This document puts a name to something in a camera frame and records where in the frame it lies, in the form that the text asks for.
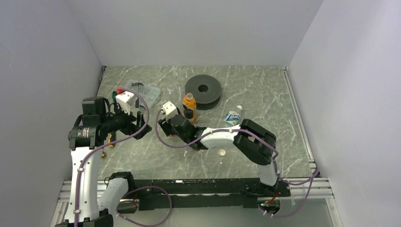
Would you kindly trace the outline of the clear plastic bottle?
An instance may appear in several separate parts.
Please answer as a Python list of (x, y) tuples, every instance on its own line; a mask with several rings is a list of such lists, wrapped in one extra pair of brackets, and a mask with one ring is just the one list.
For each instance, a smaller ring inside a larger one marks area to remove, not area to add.
[(177, 101), (179, 101), (179, 95), (177, 93), (175, 86), (173, 85), (167, 86), (166, 100), (170, 101), (172, 104), (177, 106)]

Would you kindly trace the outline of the white large bottle cap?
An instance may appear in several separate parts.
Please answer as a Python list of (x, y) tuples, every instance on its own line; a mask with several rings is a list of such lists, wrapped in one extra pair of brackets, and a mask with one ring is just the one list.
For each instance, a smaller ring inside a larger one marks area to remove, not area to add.
[(226, 155), (226, 151), (223, 150), (223, 149), (221, 149), (221, 150), (219, 151), (219, 155), (220, 155), (220, 156), (225, 156), (225, 155)]

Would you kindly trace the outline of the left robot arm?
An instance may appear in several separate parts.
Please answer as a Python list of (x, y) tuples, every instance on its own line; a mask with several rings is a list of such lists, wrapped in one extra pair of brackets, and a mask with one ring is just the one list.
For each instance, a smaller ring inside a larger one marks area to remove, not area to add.
[(80, 115), (68, 134), (72, 160), (70, 200), (60, 227), (112, 227), (122, 198), (131, 198), (136, 185), (131, 172), (110, 176), (105, 192), (98, 196), (98, 176), (105, 140), (120, 131), (128, 139), (141, 139), (152, 130), (142, 113), (134, 116), (119, 104), (101, 96), (85, 98)]

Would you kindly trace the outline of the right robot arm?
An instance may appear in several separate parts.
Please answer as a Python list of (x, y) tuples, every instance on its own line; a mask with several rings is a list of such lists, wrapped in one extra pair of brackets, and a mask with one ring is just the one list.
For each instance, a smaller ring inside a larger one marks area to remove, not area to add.
[(207, 150), (214, 147), (236, 147), (250, 161), (257, 164), (261, 192), (272, 196), (279, 190), (278, 168), (275, 158), (276, 136), (253, 122), (244, 119), (241, 124), (226, 128), (213, 129), (196, 127), (182, 115), (170, 119), (158, 119), (155, 130), (162, 129), (166, 136), (177, 136), (194, 150)]

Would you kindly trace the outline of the large orange blue-label bottle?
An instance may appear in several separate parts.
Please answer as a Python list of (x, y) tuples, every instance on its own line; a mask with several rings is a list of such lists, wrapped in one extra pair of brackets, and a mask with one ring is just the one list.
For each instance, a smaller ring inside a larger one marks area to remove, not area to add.
[(190, 123), (196, 123), (197, 120), (197, 106), (192, 93), (187, 93), (182, 100), (183, 115), (189, 120)]

